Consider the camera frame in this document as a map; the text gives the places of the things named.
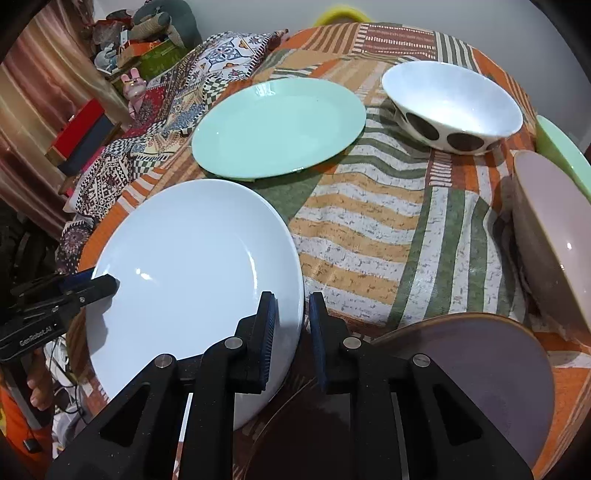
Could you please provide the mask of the orange sleeved left forearm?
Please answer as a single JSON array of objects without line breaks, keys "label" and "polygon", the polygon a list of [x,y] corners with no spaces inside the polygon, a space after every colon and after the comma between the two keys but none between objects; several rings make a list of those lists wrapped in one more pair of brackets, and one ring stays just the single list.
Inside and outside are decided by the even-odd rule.
[{"label": "orange sleeved left forearm", "polygon": [[[6,414],[8,444],[35,479],[44,479],[52,462],[52,425],[39,430],[30,429],[17,403],[4,387],[1,388],[1,405]],[[40,450],[31,453],[25,446],[26,440],[36,440]]]}]

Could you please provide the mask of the left hand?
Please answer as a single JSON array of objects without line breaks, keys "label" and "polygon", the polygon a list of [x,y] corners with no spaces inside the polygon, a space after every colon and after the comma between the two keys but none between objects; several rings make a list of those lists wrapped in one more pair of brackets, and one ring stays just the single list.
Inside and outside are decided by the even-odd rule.
[{"label": "left hand", "polygon": [[31,389],[30,402],[33,407],[44,411],[52,405],[53,380],[41,349],[35,350],[31,355],[27,385]]}]

